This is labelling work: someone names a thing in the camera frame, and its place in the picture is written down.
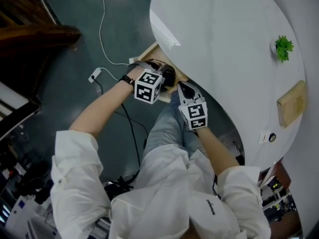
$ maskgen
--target black wristband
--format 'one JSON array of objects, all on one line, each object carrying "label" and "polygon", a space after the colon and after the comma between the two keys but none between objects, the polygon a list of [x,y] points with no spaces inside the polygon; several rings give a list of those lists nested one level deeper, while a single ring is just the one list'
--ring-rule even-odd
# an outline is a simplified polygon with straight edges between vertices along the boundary
[{"label": "black wristband", "polygon": [[133,79],[131,79],[129,76],[127,76],[127,75],[123,75],[123,76],[121,77],[121,79],[119,80],[119,82],[120,82],[120,81],[125,81],[126,83],[132,85],[132,86],[133,86],[133,89],[134,89],[134,87],[135,87],[135,81],[134,81]]}]

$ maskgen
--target jeans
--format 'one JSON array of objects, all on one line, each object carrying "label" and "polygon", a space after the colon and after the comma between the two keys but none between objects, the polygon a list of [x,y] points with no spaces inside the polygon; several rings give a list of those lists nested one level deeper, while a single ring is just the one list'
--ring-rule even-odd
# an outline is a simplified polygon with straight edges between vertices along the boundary
[{"label": "jeans", "polygon": [[180,149],[188,152],[188,157],[198,149],[207,156],[198,136],[183,121],[178,110],[179,105],[178,92],[175,91],[171,95],[170,103],[162,110],[149,134],[143,157],[155,148],[168,144],[178,144]]}]

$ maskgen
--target white sleeve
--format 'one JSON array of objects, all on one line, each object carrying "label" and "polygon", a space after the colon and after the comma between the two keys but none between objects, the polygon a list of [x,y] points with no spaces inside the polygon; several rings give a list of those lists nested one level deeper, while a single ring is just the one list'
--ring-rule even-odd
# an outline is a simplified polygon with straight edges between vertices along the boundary
[{"label": "white sleeve", "polygon": [[56,133],[51,200],[63,239],[86,239],[94,222],[108,213],[110,200],[99,179],[103,166],[97,149],[95,138],[88,133]]},{"label": "white sleeve", "polygon": [[271,230],[262,210],[260,190],[257,187],[259,167],[236,166],[218,176],[218,194],[237,218],[247,238],[269,239]]}]

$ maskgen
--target small potted plant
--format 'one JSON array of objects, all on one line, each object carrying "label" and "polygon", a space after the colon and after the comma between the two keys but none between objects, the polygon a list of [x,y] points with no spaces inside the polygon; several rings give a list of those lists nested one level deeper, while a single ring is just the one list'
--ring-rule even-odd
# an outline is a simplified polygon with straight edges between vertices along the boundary
[{"label": "small potted plant", "polygon": [[293,50],[293,42],[288,41],[286,36],[279,36],[277,41],[272,41],[270,44],[270,49],[274,55],[283,63],[286,60],[289,60],[288,51]]}]

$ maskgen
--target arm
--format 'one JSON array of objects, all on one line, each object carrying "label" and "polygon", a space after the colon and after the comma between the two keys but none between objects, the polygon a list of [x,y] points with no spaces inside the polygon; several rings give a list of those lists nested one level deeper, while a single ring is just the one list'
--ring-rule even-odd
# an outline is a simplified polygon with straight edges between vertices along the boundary
[{"label": "arm", "polygon": [[[136,68],[128,76],[136,79],[142,71]],[[56,134],[51,200],[56,226],[63,239],[87,238],[93,224],[108,214],[110,200],[99,179],[103,165],[94,137],[132,91],[133,86],[118,82],[90,104],[70,130]]]},{"label": "arm", "polygon": [[218,176],[218,193],[221,200],[232,210],[241,231],[248,238],[268,239],[270,228],[262,210],[257,180],[258,167],[239,166],[227,148],[208,127],[196,130],[211,166]]},{"label": "arm", "polygon": [[196,132],[217,176],[227,168],[239,166],[236,158],[229,153],[228,149],[214,136],[208,127],[199,128]]},{"label": "arm", "polygon": [[[143,72],[142,67],[133,69],[128,76],[136,80]],[[113,112],[132,93],[133,86],[124,81],[118,82],[108,92],[91,103],[71,125],[70,130],[86,132],[95,138],[109,120]]]}]

